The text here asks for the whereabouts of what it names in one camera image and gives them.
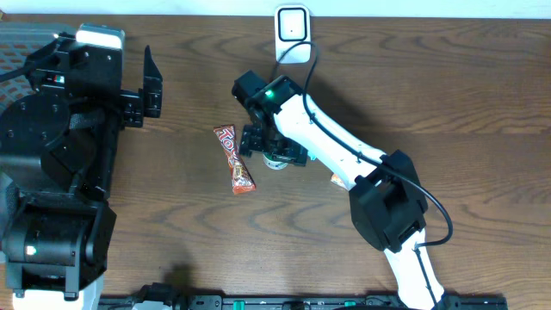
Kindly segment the dark grey plastic basket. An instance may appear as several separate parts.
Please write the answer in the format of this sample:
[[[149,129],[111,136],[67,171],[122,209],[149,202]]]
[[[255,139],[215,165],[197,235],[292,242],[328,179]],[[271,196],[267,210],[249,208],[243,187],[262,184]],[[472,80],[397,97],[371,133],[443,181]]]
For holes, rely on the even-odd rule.
[[[1,74],[22,68],[29,54],[49,44],[59,33],[75,34],[76,29],[62,23],[1,22]],[[1,82],[1,112],[33,93],[24,76]]]

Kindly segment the green lid jar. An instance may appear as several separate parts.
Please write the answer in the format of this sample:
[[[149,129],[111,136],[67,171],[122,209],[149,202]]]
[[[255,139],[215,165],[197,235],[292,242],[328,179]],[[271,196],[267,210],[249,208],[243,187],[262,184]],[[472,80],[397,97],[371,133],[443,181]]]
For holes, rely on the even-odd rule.
[[[275,170],[275,171],[278,171],[278,170],[280,171],[280,170],[282,170],[282,169],[284,169],[288,166],[288,163],[278,161],[278,160],[274,160],[268,154],[263,155],[263,161],[270,169]]]

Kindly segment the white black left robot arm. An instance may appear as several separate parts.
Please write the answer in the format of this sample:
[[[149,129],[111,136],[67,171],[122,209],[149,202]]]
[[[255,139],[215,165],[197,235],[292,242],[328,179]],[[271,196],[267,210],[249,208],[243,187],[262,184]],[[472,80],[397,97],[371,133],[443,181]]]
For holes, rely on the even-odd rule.
[[[16,309],[96,309],[116,215],[110,208],[118,138],[161,114],[163,79],[150,53],[143,85],[121,87],[125,34],[82,26],[59,33],[3,81],[32,93],[1,116],[8,178],[1,234]]]

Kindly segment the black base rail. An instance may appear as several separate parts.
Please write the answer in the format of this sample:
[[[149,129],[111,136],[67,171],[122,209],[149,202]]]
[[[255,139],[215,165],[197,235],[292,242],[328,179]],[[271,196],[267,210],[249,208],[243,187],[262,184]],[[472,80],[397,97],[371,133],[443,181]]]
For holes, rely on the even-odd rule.
[[[405,309],[392,294],[366,296],[224,296],[185,294],[169,284],[153,283],[128,296],[103,296],[99,310],[351,310]]]

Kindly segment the orange candy bar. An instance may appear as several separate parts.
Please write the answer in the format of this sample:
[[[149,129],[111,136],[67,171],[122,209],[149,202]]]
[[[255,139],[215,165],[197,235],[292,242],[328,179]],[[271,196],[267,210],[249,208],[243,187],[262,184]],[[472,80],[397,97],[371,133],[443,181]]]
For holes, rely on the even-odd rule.
[[[256,184],[246,165],[238,153],[235,126],[222,125],[214,128],[214,134],[219,140],[227,157],[227,163],[232,176],[232,192],[239,195],[256,190]]]

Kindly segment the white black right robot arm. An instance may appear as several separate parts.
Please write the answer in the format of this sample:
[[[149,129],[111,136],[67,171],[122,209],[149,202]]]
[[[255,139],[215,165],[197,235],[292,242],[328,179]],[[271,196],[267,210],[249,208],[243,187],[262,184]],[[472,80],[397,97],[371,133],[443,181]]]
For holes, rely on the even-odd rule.
[[[259,152],[275,170],[319,160],[348,191],[354,228],[386,256],[399,300],[413,309],[439,308],[444,288],[426,250],[427,197],[411,159],[356,138],[289,77],[267,83],[248,71],[235,80],[232,95],[251,118],[240,154]]]

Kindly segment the white barcode scanner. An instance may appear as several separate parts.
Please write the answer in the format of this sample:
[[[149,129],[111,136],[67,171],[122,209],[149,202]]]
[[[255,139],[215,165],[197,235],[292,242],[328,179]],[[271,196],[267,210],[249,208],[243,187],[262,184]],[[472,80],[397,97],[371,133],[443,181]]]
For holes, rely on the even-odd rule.
[[[282,5],[275,10],[275,57],[280,64],[304,64],[311,58],[310,10],[304,5]]]

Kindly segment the orange white tissue pack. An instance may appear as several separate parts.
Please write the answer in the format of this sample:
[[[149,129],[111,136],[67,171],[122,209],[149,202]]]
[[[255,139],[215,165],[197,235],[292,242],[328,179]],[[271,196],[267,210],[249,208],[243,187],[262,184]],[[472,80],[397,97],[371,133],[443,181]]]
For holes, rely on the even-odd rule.
[[[331,182],[343,189],[348,189],[346,183],[335,173],[331,176]]]

